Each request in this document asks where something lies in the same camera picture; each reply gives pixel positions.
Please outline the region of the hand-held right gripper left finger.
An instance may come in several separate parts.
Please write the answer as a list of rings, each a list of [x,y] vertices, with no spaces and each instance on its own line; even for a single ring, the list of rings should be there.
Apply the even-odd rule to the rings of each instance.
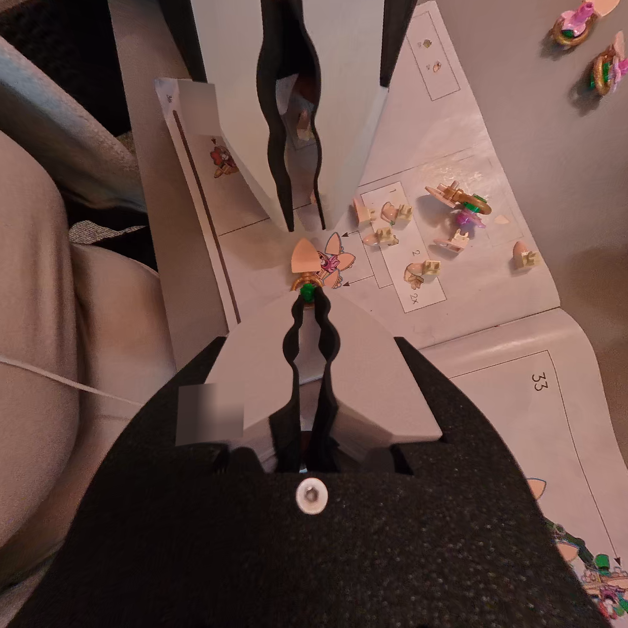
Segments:
[[[228,335],[204,383],[179,388],[177,446],[250,448],[268,472],[299,471],[303,308],[296,291],[265,306]]]

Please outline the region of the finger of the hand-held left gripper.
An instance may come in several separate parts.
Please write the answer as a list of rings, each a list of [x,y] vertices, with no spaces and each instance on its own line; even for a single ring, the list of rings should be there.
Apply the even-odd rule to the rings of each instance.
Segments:
[[[360,185],[388,98],[380,83],[384,2],[303,1],[302,6],[320,75],[313,116],[320,162],[315,194],[328,230]]]
[[[285,29],[280,1],[192,1],[205,73],[214,86],[217,115],[227,148],[255,199],[285,232],[294,231],[293,180],[288,139],[300,111],[310,111],[315,139],[315,79],[276,80]],[[302,1],[287,1],[315,68],[315,52],[303,24]]]

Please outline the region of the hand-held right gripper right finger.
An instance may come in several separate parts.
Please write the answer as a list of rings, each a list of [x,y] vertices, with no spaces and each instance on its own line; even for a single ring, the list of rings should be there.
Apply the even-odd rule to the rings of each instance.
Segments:
[[[366,310],[317,288],[325,359],[313,423],[313,470],[340,470],[336,451],[362,463],[374,450],[436,442],[443,432],[394,337]]]

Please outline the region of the gold ring flower toy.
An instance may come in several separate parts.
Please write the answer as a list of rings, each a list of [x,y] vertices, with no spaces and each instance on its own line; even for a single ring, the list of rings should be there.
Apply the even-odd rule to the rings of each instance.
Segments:
[[[295,275],[291,290],[297,291],[308,306],[315,302],[316,288],[323,287],[320,270],[318,251],[307,238],[301,238],[291,256],[291,271]]]

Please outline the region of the scattered tan petal bricks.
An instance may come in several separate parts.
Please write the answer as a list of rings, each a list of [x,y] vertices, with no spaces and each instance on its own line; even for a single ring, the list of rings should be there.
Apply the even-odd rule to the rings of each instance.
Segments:
[[[412,206],[405,203],[395,206],[387,201],[381,208],[379,217],[387,227],[376,229],[372,234],[363,238],[363,243],[368,246],[379,246],[381,244],[391,246],[397,244],[397,239],[392,231],[392,227],[400,222],[408,222],[412,217]],[[433,245],[441,247],[453,254],[460,254],[470,242],[468,232],[463,232],[458,228],[449,239],[435,239]],[[513,246],[513,268],[515,271],[527,272],[532,268],[543,264],[543,258],[536,250],[532,250],[527,245],[518,240]],[[436,276],[440,271],[440,263],[437,261],[425,260],[422,263],[412,263],[404,271],[404,280],[409,283],[413,290],[417,290],[426,276]]]

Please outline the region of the white instruction booklet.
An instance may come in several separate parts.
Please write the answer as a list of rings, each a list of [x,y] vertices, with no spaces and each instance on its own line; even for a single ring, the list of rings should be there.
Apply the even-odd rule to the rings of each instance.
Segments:
[[[410,20],[364,176],[339,222],[324,230],[309,204],[315,142],[288,139],[296,231],[263,217],[233,168],[213,85],[154,81],[182,165],[231,330],[289,289],[289,254],[301,237],[320,252],[328,288],[368,311],[432,360],[498,429],[548,519],[557,548],[613,627],[627,626],[627,468],[597,360],[560,308],[545,263],[513,268],[513,246],[538,251],[485,127],[435,1]],[[458,229],[426,186],[458,181],[492,208],[486,228],[463,227],[460,254],[433,245]],[[386,228],[387,202],[412,206],[392,227],[397,244],[368,246]],[[440,263],[417,290],[412,263]]]

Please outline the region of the tan petal flower toy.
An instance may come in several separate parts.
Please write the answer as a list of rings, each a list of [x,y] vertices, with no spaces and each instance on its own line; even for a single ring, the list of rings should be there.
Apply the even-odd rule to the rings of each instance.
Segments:
[[[460,187],[458,181],[452,184],[439,184],[437,187],[426,186],[425,190],[436,200],[446,205],[453,212],[457,227],[486,228],[483,216],[492,213],[491,206],[485,199],[476,194],[468,194]]]

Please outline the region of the pink gold flower toy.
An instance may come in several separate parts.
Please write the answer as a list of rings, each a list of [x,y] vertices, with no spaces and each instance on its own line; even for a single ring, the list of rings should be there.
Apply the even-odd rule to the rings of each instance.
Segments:
[[[548,35],[551,41],[568,50],[581,45],[592,34],[598,21],[618,6],[620,1],[581,1],[575,9],[562,12]]]
[[[612,43],[595,57],[590,74],[590,89],[599,97],[616,90],[627,75],[627,44],[623,31],[619,31]]]

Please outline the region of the black mesh chair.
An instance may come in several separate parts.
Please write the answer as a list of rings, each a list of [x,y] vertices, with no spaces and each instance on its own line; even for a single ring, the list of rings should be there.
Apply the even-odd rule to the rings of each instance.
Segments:
[[[113,136],[131,130],[108,1],[2,1],[1,37]]]

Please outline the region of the person in beige sweatshirt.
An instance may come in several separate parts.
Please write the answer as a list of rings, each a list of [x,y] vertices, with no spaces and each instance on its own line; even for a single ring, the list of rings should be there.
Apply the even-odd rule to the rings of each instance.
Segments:
[[[71,243],[53,180],[2,132],[2,590],[59,549],[112,445],[175,373],[157,273]]]

